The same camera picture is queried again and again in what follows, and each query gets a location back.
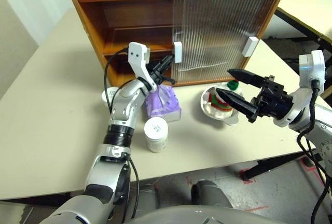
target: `white bottle cap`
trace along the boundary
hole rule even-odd
[[[167,122],[160,117],[150,118],[144,125],[145,136],[151,141],[159,141],[168,135]]]

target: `green object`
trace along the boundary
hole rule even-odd
[[[227,103],[222,103],[220,102],[218,99],[217,99],[217,96],[215,95],[212,95],[211,94],[211,104],[213,105],[216,105],[220,108],[223,108],[223,109],[232,109],[232,107],[230,105],[228,105]]]
[[[227,86],[230,90],[234,91],[239,87],[239,82],[236,80],[231,80],[227,83]]]

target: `white cup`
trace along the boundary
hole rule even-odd
[[[115,94],[115,92],[116,92],[118,89],[119,89],[119,88],[117,88],[117,87],[110,87],[110,88],[107,88],[107,94],[108,94],[108,99],[109,99],[109,103],[110,103],[110,104],[112,104],[112,100],[113,100],[114,94]],[[108,107],[105,91],[103,91],[103,93],[102,93],[102,102],[104,103],[104,105],[105,105],[106,107]]]

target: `white pill bottle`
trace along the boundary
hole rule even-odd
[[[160,117],[150,118],[144,125],[147,147],[153,152],[161,152],[167,144],[168,125]]]

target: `white plate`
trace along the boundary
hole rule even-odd
[[[205,94],[206,94],[207,92],[209,92],[209,93],[213,93],[213,94],[214,94],[216,88],[222,88],[222,89],[225,88],[225,87],[223,87],[224,84],[226,85],[227,83],[226,83],[226,82],[223,82],[223,83],[221,83],[220,85],[213,85],[213,86],[210,86],[210,87],[208,87],[207,89],[205,89],[205,90],[203,91],[203,93],[202,93],[202,95],[201,95],[201,109],[202,109],[203,113],[204,113],[205,115],[207,115],[208,117],[210,117],[210,118],[212,118],[212,119],[215,119],[215,120],[223,121],[223,122],[225,122],[226,124],[233,126],[233,125],[236,125],[236,124],[239,122],[239,118],[238,118],[238,114],[239,114],[239,112],[238,112],[236,109],[233,108],[232,116],[229,117],[229,118],[217,118],[217,117],[215,117],[215,116],[210,115],[210,114],[205,110],[205,108],[204,108],[204,106],[203,106],[203,105],[206,104],[206,102],[208,101],[208,99],[205,99],[205,98],[204,98]],[[242,90],[241,90],[241,89],[238,89],[238,90],[237,90],[237,93],[238,93],[239,95],[243,96],[243,93],[242,93]]]

